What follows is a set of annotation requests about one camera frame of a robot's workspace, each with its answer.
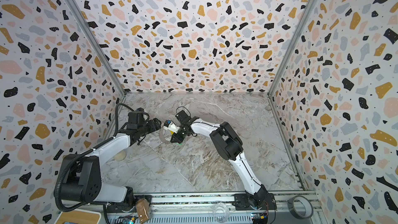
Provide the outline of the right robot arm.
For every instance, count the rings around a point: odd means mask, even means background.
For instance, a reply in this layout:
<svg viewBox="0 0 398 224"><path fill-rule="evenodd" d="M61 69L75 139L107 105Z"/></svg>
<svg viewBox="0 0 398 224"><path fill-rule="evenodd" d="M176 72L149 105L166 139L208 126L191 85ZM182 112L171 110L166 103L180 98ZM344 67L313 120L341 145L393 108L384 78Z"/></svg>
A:
<svg viewBox="0 0 398 224"><path fill-rule="evenodd" d="M274 195L256 177L246 159L243 142L229 123L215 124L198 117L187 117L180 120L180 125L167 120L163 128L172 133L171 143L181 144L186 137L198 134L212 140L218 154L232 165L244 185L245 192L234 195L232 205L237 210L276 209Z"/></svg>

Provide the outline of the metal key gauge with yellow handle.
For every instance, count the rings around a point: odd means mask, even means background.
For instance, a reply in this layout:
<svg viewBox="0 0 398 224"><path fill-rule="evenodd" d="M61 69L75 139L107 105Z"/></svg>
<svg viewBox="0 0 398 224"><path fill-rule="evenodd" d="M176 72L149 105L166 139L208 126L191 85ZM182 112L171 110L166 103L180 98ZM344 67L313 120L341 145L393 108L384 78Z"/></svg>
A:
<svg viewBox="0 0 398 224"><path fill-rule="evenodd" d="M162 128L159 130L159 139L160 139L160 141L161 141L162 143L170 144L173 134L174 134L174 133L171 132L170 130L165 129L164 127L162 127Z"/></svg>

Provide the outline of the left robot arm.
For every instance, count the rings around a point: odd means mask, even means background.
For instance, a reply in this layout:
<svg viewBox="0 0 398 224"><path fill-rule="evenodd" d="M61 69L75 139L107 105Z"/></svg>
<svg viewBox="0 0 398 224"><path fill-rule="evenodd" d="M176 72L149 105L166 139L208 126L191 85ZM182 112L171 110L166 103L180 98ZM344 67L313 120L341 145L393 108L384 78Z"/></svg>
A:
<svg viewBox="0 0 398 224"><path fill-rule="evenodd" d="M139 108L128 114L128 121L109 139L83 153L64 157L53 193L57 208L70 212L88 204L110 204L123 211L132 209L136 203L133 189L104 183L101 167L118 153L139 144L148 134L160 130L161 124Z"/></svg>

